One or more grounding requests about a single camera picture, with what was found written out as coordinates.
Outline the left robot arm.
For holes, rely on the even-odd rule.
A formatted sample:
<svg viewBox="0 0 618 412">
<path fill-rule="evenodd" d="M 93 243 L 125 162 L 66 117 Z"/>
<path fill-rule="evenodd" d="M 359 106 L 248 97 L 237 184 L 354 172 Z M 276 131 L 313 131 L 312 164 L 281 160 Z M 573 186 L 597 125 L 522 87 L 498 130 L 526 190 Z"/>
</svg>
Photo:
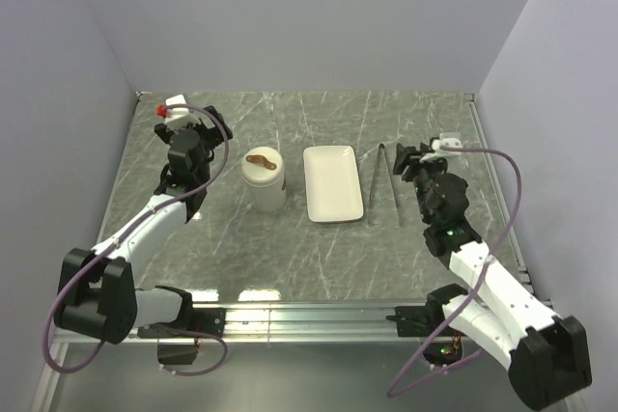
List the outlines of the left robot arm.
<svg viewBox="0 0 618 412">
<path fill-rule="evenodd" d="M 134 328 L 158 324 L 182 337 L 194 326 L 189 292 L 172 287 L 141 290 L 135 276 L 167 238 L 199 211 L 218 146 L 227 147 L 231 128 L 212 106 L 176 103 L 157 109 L 163 122 L 155 134 L 167 145 L 159 184 L 144 208 L 126 225 L 88 250 L 64 258 L 51 324 L 100 342 L 117 344 Z"/>
</svg>

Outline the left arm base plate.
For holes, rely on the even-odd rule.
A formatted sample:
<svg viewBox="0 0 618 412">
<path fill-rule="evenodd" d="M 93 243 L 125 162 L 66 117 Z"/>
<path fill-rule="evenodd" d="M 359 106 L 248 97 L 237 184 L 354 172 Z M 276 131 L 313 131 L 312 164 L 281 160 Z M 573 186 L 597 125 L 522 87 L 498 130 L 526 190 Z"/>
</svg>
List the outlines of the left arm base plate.
<svg viewBox="0 0 618 412">
<path fill-rule="evenodd" d="M 203 334 L 223 336 L 226 310 L 222 308 L 192 308 L 172 322 L 157 322 L 140 327 L 137 336 L 154 338 L 201 338 Z"/>
</svg>

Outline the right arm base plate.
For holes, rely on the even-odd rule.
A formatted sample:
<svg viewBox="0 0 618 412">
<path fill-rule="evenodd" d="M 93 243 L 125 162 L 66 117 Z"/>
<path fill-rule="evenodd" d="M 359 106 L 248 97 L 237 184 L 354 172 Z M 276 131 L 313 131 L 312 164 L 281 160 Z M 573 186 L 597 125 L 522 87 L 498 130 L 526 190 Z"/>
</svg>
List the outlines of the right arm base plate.
<svg viewBox="0 0 618 412">
<path fill-rule="evenodd" d="M 426 306 L 397 306 L 394 321 L 399 338 L 428 337 L 435 329 Z"/>
</svg>

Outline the white round container lid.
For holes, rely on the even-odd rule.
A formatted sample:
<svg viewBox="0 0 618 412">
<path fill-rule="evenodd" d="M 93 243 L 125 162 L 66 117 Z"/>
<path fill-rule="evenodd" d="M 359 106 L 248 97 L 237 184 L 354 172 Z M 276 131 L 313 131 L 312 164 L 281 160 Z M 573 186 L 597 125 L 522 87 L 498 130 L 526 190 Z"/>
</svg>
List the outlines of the white round container lid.
<svg viewBox="0 0 618 412">
<path fill-rule="evenodd" d="M 284 161 L 279 151 L 271 147 L 257 147 L 241 160 L 244 180 L 254 186 L 266 187 L 284 177 Z"/>
</svg>

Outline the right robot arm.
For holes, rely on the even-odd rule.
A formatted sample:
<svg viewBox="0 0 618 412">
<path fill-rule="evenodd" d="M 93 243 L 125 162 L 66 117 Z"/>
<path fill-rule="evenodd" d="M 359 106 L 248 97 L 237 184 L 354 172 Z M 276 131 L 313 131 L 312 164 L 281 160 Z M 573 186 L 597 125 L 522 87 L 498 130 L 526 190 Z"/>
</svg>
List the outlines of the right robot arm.
<svg viewBox="0 0 618 412">
<path fill-rule="evenodd" d="M 456 137 L 441 136 L 419 147 L 398 145 L 392 172 L 412 183 L 430 253 L 463 280 L 428 294 L 422 315 L 412 318 L 399 307 L 399 330 L 417 326 L 424 342 L 414 351 L 387 390 L 391 398 L 407 393 L 399 382 L 418 359 L 437 376 L 477 358 L 463 354 L 465 335 L 507 372 L 518 398 L 533 411 L 592 384 L 587 334 L 574 316 L 562 317 L 528 291 L 498 260 L 469 224 L 467 183 L 448 170 L 448 157 L 466 151 Z"/>
</svg>

